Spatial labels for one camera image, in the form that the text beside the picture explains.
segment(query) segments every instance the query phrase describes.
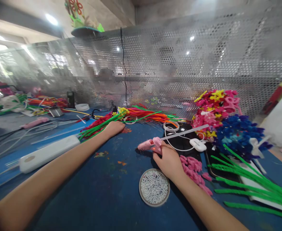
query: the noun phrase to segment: blue pipe cleaner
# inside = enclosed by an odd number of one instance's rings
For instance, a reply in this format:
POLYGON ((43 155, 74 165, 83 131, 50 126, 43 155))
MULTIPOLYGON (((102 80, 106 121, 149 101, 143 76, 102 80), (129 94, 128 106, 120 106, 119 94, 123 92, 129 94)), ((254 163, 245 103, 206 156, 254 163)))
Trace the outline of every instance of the blue pipe cleaner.
MULTIPOLYGON (((223 147, 223 144, 247 161, 252 158, 259 158, 251 154, 253 146, 250 144, 250 138, 256 138, 260 142, 264 137, 265 129, 256 126, 257 123, 252 123, 247 115, 238 116, 235 114, 230 116, 224 119, 222 126, 217 129, 214 144, 226 155, 232 154, 223 147)), ((265 151, 271 147, 271 144, 264 142, 259 149, 265 151)))

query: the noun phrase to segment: pink glue gun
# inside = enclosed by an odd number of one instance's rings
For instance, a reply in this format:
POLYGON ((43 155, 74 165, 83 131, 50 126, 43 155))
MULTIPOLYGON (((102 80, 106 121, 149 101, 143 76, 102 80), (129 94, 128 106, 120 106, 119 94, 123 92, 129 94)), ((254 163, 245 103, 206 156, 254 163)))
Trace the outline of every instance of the pink glue gun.
POLYGON ((34 120, 33 122, 30 122, 28 124, 24 124, 21 127, 23 127, 24 129, 29 129, 29 128, 32 128, 32 127, 34 127, 38 124, 41 124, 41 123, 44 123, 44 122, 47 122, 47 121, 49 121, 48 117, 41 117, 41 118, 38 118, 37 120, 34 120))
POLYGON ((190 130, 187 130, 187 131, 184 131, 184 132, 181 132, 181 133, 177 133, 177 134, 174 134, 174 135, 171 135, 171 136, 167 136, 167 137, 163 137, 163 138, 154 137, 151 140, 147 140, 147 141, 139 144, 138 149, 140 151, 152 150, 152 151, 157 152, 158 154, 162 155, 162 152, 161 152, 161 141, 162 140, 166 140, 166 139, 174 138, 174 137, 184 135, 184 134, 187 134, 187 133, 199 131, 199 130, 202 130, 202 129, 207 128, 207 127, 209 127, 209 125, 205 124, 205 125, 202 125, 200 127, 193 128, 193 129, 190 129, 190 130))
POLYGON ((154 137, 151 140, 147 140, 147 141, 139 144, 138 149, 141 150, 141 151, 152 150, 152 151, 157 152, 158 154, 162 155, 160 146, 161 146, 160 138, 154 137))

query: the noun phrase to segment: perforated metal sheet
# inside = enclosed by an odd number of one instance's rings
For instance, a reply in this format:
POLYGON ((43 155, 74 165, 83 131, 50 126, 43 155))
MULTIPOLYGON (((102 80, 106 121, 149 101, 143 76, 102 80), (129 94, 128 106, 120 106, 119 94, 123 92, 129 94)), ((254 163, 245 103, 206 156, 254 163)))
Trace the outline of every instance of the perforated metal sheet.
MULTIPOLYGON (((237 90, 253 119, 282 80, 282 1, 123 29, 128 105, 191 117, 205 90, 237 90)), ((0 52, 0 75, 32 92, 125 106, 120 30, 0 52)))

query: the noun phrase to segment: phone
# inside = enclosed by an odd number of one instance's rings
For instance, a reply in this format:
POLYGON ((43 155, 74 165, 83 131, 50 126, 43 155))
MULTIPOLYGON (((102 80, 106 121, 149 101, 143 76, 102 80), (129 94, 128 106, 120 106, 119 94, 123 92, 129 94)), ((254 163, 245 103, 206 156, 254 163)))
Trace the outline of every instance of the phone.
MULTIPOLYGON (((211 157, 211 156, 215 156, 215 157, 222 159, 223 157, 219 154, 219 152, 220 152, 219 149, 216 148, 215 150, 213 150, 212 149, 213 145, 210 142, 207 142, 205 145, 207 147, 206 151, 204 152, 206 163, 209 164, 209 165, 211 165, 211 164, 222 164, 218 160, 211 157)), ((208 172, 212 177, 222 177, 222 178, 232 180, 232 181, 236 181, 236 182, 240 183, 238 175, 236 175, 234 173, 217 170, 215 168, 210 168, 210 167, 208 168, 208 172)))
MULTIPOLYGON (((172 124, 168 124, 168 127, 176 128, 172 124)), ((176 133, 184 132, 184 131, 191 130, 191 129, 192 129, 191 125, 183 123, 181 126, 179 126, 179 130, 176 133)), ((191 133, 185 134, 183 136, 187 137, 189 139, 193 139, 193 138, 200 139, 195 132, 191 132, 191 133)), ((188 150, 188 149, 192 148, 191 144, 189 143, 189 139, 185 139, 183 137, 177 136, 177 137, 169 139, 168 141, 176 149, 188 150)), ((178 150, 176 150, 176 151, 179 155, 183 155, 185 157, 194 157, 198 161, 202 162, 200 153, 195 149, 192 149, 190 151, 178 151, 178 150)))

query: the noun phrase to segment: white power bank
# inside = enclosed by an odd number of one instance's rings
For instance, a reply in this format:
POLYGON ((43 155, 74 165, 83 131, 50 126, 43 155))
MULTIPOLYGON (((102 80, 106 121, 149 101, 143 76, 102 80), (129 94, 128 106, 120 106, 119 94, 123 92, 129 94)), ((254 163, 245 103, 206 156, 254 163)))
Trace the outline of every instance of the white power bank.
POLYGON ((29 173, 66 153, 78 144, 80 144, 80 141, 75 135, 56 141, 20 158, 19 169, 22 173, 29 173))
POLYGON ((191 139, 189 143, 199 152, 204 152, 206 150, 205 144, 197 138, 191 139))

